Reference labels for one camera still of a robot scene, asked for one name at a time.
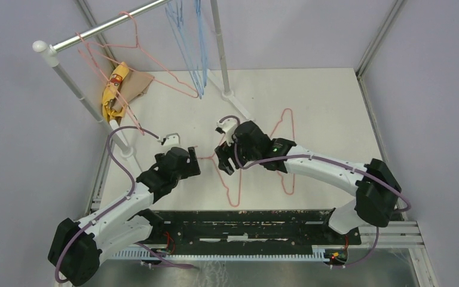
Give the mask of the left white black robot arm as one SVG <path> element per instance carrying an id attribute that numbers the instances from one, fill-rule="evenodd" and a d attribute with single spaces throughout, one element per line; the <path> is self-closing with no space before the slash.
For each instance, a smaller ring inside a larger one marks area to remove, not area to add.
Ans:
<path id="1" fill-rule="evenodd" d="M 104 208 L 76 221 L 66 218 L 58 226 L 48 253 L 61 283 L 81 286 L 113 254 L 164 236 L 162 219 L 150 207 L 177 187 L 179 181 L 200 175 L 193 146 L 177 146 L 155 155 L 155 164 L 133 180 L 129 190 Z"/>

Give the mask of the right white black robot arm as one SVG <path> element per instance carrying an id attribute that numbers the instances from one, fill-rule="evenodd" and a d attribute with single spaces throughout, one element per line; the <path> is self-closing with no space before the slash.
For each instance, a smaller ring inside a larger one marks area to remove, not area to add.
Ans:
<path id="1" fill-rule="evenodd" d="M 365 224 L 389 225 L 396 213 L 400 186 L 385 162 L 354 163 L 316 154 L 285 138 L 271 139 L 253 121 L 219 120 L 216 131 L 225 137 L 215 148 L 219 170 L 232 175 L 237 169 L 262 166 L 272 172 L 301 175 L 345 191 L 353 199 L 334 208 L 321 228 L 325 242 L 336 244 L 354 228 Z"/>

